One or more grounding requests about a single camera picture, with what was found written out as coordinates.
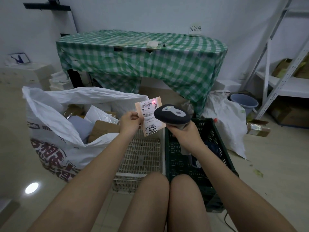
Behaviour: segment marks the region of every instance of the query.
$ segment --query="floor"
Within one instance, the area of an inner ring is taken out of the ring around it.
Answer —
[[[170,91],[161,93],[164,97]],[[0,100],[0,196],[14,198],[21,204],[0,232],[24,232],[66,183],[41,167],[30,145],[21,91],[0,85]],[[264,120],[270,121],[271,133],[267,137],[244,137],[250,161],[231,152],[230,157],[245,183],[278,209],[299,232],[308,231],[309,130],[281,127],[267,116]],[[263,177],[257,176],[254,169],[263,173]],[[40,182],[40,189],[36,194],[24,195],[25,187],[32,182]],[[117,231],[131,198],[131,195],[110,192],[92,232]],[[231,231],[223,221],[224,212],[208,215],[213,231]],[[227,222],[233,226],[229,217]]]

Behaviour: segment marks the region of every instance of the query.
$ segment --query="table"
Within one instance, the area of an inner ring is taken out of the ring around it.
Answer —
[[[147,47],[150,40],[158,47]],[[82,83],[73,70],[88,72],[104,88],[128,93],[138,93],[141,77],[153,77],[189,99],[198,117],[227,52],[226,44],[209,37],[121,30],[66,35],[56,46],[75,87]]]

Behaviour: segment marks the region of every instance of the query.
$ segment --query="thigh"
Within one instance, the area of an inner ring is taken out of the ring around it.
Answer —
[[[118,231],[164,231],[168,212],[169,183],[159,172],[139,184]]]
[[[168,231],[211,231],[201,192],[188,175],[178,175],[172,180]]]

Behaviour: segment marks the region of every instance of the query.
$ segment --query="black cable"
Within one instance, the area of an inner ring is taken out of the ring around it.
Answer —
[[[233,230],[234,232],[236,232],[236,230],[234,230],[234,229],[226,222],[226,220],[225,220],[225,219],[226,219],[226,216],[227,216],[228,214],[229,214],[229,213],[226,212],[225,217],[224,217],[224,222],[227,224],[228,227],[230,227],[231,230]]]

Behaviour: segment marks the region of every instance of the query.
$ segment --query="dark green crate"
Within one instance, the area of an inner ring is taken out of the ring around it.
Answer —
[[[220,159],[226,166],[232,170],[237,176],[233,163],[229,154],[221,140],[221,137],[214,125],[213,119],[192,119],[198,128],[200,136],[203,141],[212,142],[218,145],[220,150]],[[222,212],[225,208],[211,182],[203,172],[203,170],[196,169],[189,163],[188,157],[180,153],[181,148],[179,142],[172,133],[165,129],[165,165],[166,177],[169,182],[180,174],[189,175],[198,185],[204,200],[206,210],[208,212]]]

